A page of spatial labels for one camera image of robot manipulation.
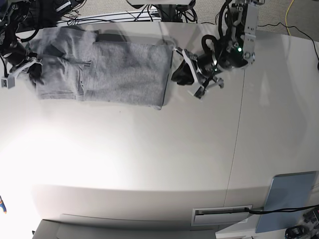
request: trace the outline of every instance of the clothing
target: clothing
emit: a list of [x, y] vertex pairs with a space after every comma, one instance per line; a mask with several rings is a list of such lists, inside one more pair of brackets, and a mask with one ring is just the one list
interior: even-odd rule
[[173, 45], [96, 42], [97, 34], [47, 28], [30, 47], [40, 53], [40, 99], [107, 101], [161, 109]]

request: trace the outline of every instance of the gray carpet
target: gray carpet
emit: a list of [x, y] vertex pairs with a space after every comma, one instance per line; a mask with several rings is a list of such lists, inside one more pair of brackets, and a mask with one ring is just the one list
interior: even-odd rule
[[[285, 14], [290, 2], [291, 0], [266, 0], [266, 3], [260, 6], [259, 24], [285, 23]], [[195, 10], [198, 22], [214, 22], [223, 3], [224, 0], [197, 0]], [[87, 0], [80, 13], [82, 16], [87, 16], [126, 10], [134, 10], [126, 0]], [[289, 11], [288, 25], [297, 26], [315, 41], [319, 41], [319, 1], [295, 0]], [[259, 29], [287, 34], [283, 26], [267, 26]], [[290, 31], [292, 36], [307, 38], [294, 28], [290, 28]]]

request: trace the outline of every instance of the white table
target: white table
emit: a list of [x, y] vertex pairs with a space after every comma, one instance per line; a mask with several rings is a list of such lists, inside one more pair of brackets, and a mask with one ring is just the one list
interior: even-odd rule
[[[217, 35], [206, 24], [83, 27], [138, 43], [171, 40], [193, 52], [203, 35]], [[180, 62], [174, 55], [173, 69]], [[225, 88], [204, 102], [169, 84], [161, 111], [39, 101], [22, 82], [2, 89], [0, 193], [8, 214], [0, 222], [9, 227], [19, 217], [20, 233], [63, 213], [188, 224], [193, 208], [261, 206], [275, 175], [319, 170], [319, 72], [310, 41], [261, 32], [254, 65], [222, 76]]]

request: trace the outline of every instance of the gray fabric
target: gray fabric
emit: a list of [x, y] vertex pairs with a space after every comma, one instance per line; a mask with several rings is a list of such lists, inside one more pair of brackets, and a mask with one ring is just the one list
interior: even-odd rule
[[46, 28], [30, 47], [40, 53], [40, 99], [107, 101], [161, 109], [172, 45], [95, 42], [96, 33]]
[[96, 42], [86, 101], [108, 101], [161, 109], [172, 58], [172, 45]]

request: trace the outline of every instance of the yellow cable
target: yellow cable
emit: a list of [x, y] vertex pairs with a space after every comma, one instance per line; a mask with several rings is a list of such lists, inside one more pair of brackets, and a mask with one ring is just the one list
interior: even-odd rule
[[[287, 12], [286, 12], [286, 17], [285, 17], [286, 26], [288, 26], [288, 24], [287, 24], [287, 16], [288, 16], [288, 12], [289, 12], [289, 10], [290, 10], [290, 8], [291, 8], [292, 4], [294, 3], [294, 1], [295, 1], [295, 0], [292, 0], [292, 1], [291, 1], [290, 5], [289, 5], [289, 7], [288, 7], [288, 9], [287, 9]], [[289, 28], [287, 28], [287, 32], [288, 32], [289, 36], [291, 36], [290, 31], [289, 31]]]

